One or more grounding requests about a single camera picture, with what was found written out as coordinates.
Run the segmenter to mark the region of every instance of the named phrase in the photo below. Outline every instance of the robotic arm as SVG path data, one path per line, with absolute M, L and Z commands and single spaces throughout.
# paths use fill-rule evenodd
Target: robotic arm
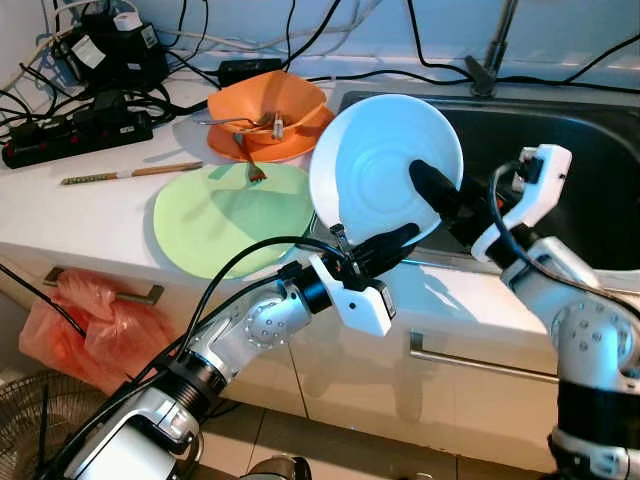
M 593 270 L 558 239 L 539 238 L 531 229 L 557 203 L 570 161 L 558 146 L 524 149 L 514 177 L 522 197 L 498 219 L 476 185 L 458 192 L 420 160 L 410 175 L 451 233 L 477 259 L 500 266 L 505 285 L 546 326 L 559 359 L 558 425 L 549 446 L 560 474 L 640 479 L 640 314 L 601 291 Z M 313 314 L 334 305 L 349 327 L 374 335 L 389 330 L 395 309 L 386 286 L 373 278 L 409 253 L 403 245 L 416 230 L 406 225 L 352 250 L 341 227 L 334 227 L 346 261 L 314 254 L 310 266 L 285 267 L 277 281 L 220 312 L 196 332 L 184 355 L 163 365 L 157 381 L 129 398 L 74 452 L 64 478 L 111 479 L 123 470 L 126 478 L 139 480 L 183 478 L 176 456 L 195 448 L 199 424 L 220 392 Z M 525 254 L 504 241 L 511 235 Z M 285 462 L 290 474 L 259 466 L 246 478 L 310 478 L 308 469 L 292 462 Z

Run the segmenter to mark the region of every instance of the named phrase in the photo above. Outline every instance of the tile floor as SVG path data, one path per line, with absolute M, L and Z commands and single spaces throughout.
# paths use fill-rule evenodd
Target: tile floor
M 279 453 L 307 458 L 315 480 L 535 480 L 540 476 L 248 405 L 209 420 L 203 430 L 205 451 L 195 480 L 230 480 Z

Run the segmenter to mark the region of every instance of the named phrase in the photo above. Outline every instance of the faucet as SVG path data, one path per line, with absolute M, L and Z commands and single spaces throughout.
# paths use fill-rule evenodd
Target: faucet
M 502 6 L 502 14 L 500 15 L 500 23 L 496 34 L 489 44 L 487 55 L 484 59 L 484 65 L 467 55 L 464 59 L 467 70 L 473 78 L 471 93 L 476 97 L 492 97 L 496 87 L 496 77 L 502 64 L 502 58 L 507 51 L 507 34 L 513 15 L 518 7 L 518 0 L 505 0 Z

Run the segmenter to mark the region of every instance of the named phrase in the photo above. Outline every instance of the white bowl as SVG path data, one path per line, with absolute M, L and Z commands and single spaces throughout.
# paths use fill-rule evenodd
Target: white bowl
M 311 199 L 322 223 L 342 223 L 357 245 L 415 223 L 417 242 L 440 223 L 413 188 L 409 165 L 421 159 L 460 188 L 460 141 L 447 119 L 407 95 L 378 95 L 340 113 L 318 140 L 309 169 Z

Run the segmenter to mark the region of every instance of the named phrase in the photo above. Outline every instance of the green plate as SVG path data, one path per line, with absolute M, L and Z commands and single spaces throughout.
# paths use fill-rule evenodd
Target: green plate
M 307 174 L 291 165 L 260 164 L 267 179 L 251 184 L 247 164 L 205 167 L 180 175 L 156 198 L 153 229 L 160 248 L 185 272 L 212 278 L 238 252 L 278 235 L 302 235 L 313 215 Z M 291 245 L 266 247 L 226 278 L 243 277 L 280 258 Z

